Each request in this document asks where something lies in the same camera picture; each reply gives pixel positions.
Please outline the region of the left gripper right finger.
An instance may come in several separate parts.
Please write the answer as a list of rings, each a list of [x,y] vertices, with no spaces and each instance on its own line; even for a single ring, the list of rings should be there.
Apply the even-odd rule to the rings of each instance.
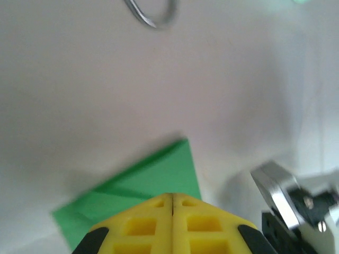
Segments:
[[[272,253],[250,221],[185,194],[173,194],[172,253]]]

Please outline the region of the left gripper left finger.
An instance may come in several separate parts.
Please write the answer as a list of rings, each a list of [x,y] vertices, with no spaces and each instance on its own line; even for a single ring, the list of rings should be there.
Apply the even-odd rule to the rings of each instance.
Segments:
[[[165,193],[90,228],[73,253],[172,253],[173,194]]]

